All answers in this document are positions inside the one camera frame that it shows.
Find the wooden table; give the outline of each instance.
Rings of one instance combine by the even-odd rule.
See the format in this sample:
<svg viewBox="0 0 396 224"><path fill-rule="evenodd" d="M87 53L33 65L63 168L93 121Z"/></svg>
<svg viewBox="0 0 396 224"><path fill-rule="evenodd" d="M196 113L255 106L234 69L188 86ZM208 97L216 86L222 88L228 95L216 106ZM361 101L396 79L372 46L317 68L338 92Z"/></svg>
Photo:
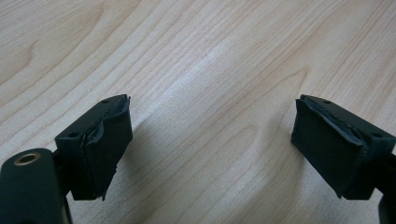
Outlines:
<svg viewBox="0 0 396 224"><path fill-rule="evenodd" d="M290 133L304 93L396 134L395 1L3 0L0 71L1 163L132 97L75 223L378 223L381 193L339 200Z"/></svg>

